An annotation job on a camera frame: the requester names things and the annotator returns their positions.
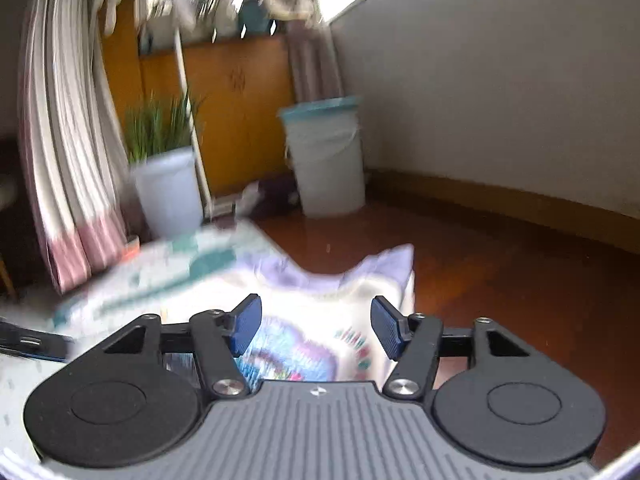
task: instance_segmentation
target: green plant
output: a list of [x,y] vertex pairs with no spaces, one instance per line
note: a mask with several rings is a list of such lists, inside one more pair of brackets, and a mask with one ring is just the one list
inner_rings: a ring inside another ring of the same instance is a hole
[[[189,146],[189,95],[169,103],[151,96],[140,108],[127,112],[125,141],[129,162],[144,162],[148,157]],[[199,102],[191,102],[195,119]]]

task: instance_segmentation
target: wooden floor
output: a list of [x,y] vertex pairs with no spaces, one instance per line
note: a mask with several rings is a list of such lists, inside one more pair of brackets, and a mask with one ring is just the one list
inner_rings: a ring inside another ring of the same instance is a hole
[[447,326],[491,317],[596,388],[608,416],[596,465],[640,440],[640,256],[435,201],[258,224],[311,272],[413,244],[417,311]]

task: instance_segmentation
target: potted plant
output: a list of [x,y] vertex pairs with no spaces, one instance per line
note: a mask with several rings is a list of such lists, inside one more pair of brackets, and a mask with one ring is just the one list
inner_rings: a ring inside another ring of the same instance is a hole
[[[125,138],[146,222],[154,235],[174,238],[202,224],[202,201],[191,147],[189,97],[151,97],[127,113]],[[195,118],[197,104],[191,111]]]

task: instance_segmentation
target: wooden chair leg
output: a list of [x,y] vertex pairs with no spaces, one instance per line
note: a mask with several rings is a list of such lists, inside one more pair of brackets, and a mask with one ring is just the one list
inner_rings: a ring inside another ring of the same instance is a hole
[[0,278],[4,283],[4,288],[6,288],[6,291],[9,294],[9,297],[14,301],[18,301],[18,294],[15,291],[14,283],[11,281],[11,278],[9,277],[9,272],[6,270],[6,266],[4,264],[4,260],[2,259],[2,256],[0,256]]

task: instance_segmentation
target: circular cover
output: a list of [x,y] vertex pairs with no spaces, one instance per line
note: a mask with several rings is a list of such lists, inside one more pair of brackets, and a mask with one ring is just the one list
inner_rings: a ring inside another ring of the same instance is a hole
[[604,430],[600,397],[553,362],[511,358],[444,383],[437,424],[460,446],[509,466],[550,466],[588,454]]
[[59,462],[96,468],[142,462],[174,446],[198,417],[194,389],[158,365],[122,360],[90,374],[67,368],[38,386],[24,408],[34,446]]

